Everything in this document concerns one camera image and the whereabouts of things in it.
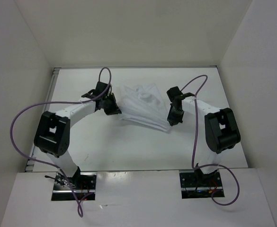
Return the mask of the white skirt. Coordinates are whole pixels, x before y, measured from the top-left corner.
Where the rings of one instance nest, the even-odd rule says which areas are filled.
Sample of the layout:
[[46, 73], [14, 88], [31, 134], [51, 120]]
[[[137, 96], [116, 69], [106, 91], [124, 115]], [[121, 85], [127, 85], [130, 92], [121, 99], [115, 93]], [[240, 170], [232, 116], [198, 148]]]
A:
[[120, 119], [128, 120], [168, 132], [168, 111], [162, 95], [155, 83], [139, 84], [133, 87], [123, 85], [120, 88]]

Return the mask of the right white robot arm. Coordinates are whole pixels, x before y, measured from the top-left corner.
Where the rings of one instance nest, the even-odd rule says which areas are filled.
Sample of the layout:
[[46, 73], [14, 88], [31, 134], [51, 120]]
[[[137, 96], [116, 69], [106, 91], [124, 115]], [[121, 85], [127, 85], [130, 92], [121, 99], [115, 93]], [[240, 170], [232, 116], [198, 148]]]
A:
[[182, 93], [179, 87], [167, 91], [170, 110], [167, 121], [170, 126], [183, 123], [184, 113], [197, 117], [205, 127], [205, 140], [208, 149], [204, 163], [196, 163], [194, 180], [200, 186], [206, 185], [214, 178], [220, 162], [219, 155], [232, 149], [241, 141], [241, 135], [232, 109], [219, 109], [195, 98], [192, 93]]

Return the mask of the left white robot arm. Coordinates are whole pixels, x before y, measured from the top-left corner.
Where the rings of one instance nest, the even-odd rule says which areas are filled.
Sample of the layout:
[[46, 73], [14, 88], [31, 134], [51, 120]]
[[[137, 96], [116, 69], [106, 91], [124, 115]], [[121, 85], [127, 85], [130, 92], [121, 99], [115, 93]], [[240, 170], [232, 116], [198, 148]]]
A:
[[106, 115], [121, 114], [111, 88], [111, 85], [99, 81], [95, 89], [81, 96], [78, 104], [54, 113], [45, 111], [41, 115], [34, 145], [44, 152], [58, 169], [65, 172], [64, 183], [70, 189], [76, 189], [87, 182], [68, 151], [71, 127], [101, 109]]

